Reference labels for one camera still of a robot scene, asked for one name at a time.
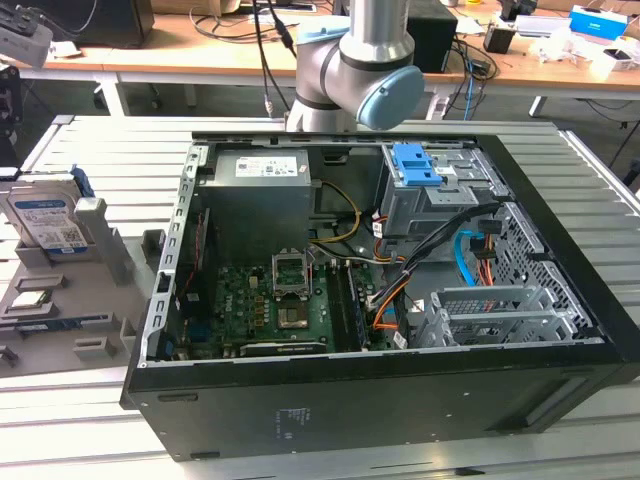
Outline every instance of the floor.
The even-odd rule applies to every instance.
[[[54,114],[104,115],[104,110],[93,104],[93,84],[84,82],[28,81],[31,91],[23,88],[25,122],[18,129],[16,152],[24,159],[44,133]],[[258,87],[197,86],[198,106],[189,109],[184,100],[184,90],[179,85],[158,85],[162,108],[151,106],[151,93],[147,85],[127,84],[127,99],[132,115],[170,116],[264,116],[263,93]],[[293,102],[293,89],[285,89],[285,96]],[[276,113],[282,114],[275,92],[272,98]],[[427,98],[416,109],[420,118],[427,110]],[[487,96],[479,105],[474,120],[536,121],[528,116],[533,98],[510,96]],[[618,108],[624,102],[600,102]],[[460,98],[457,106],[463,105]],[[637,121],[640,119],[640,103],[632,103],[623,109],[597,107],[607,116]],[[550,99],[538,121],[552,121],[559,128],[573,130],[591,150],[605,163],[614,156],[628,129],[620,129],[620,123],[602,118],[584,101],[574,99]],[[451,110],[447,118],[461,119],[463,112]],[[633,158],[640,160],[640,130],[631,138],[619,156],[614,171],[624,176]]]

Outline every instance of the gray robot arm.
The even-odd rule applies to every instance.
[[[409,1],[352,0],[349,19],[301,26],[288,131],[388,130],[413,113],[424,79],[412,65]]]

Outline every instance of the open computer tower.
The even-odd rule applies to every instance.
[[[122,403],[177,461],[532,433],[639,345],[497,136],[198,134]]]

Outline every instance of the blue drive bay latch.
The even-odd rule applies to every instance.
[[[393,146],[393,163],[402,172],[407,187],[440,186],[442,177],[436,175],[431,157],[416,143],[396,143]]]

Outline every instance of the metal case frame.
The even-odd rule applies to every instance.
[[[317,140],[349,142],[349,135],[292,136],[264,132],[216,133],[291,146]],[[197,365],[148,365],[146,352],[162,312],[171,309],[172,279],[156,284],[144,332],[125,383],[123,405],[140,408],[177,461],[373,447],[540,432],[605,386],[640,372],[640,331],[596,273],[522,169],[496,136],[360,133],[354,143],[473,141],[515,197],[543,242],[540,259],[552,259],[587,315],[607,341],[600,344],[509,348],[430,349],[429,354],[335,354],[323,358]],[[202,144],[189,152],[185,176],[161,260],[175,273],[188,201]]]

